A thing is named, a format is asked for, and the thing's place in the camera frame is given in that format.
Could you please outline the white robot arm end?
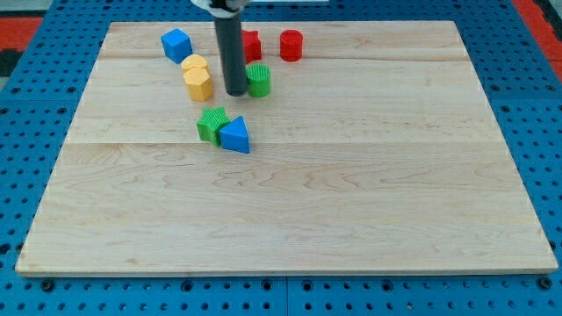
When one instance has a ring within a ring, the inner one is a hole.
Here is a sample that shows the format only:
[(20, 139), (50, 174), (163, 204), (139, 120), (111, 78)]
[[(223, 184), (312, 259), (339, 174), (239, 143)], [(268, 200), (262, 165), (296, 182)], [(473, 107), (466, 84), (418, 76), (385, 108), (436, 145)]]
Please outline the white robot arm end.
[(250, 0), (191, 0), (191, 2), (215, 18), (232, 18), (239, 14)]

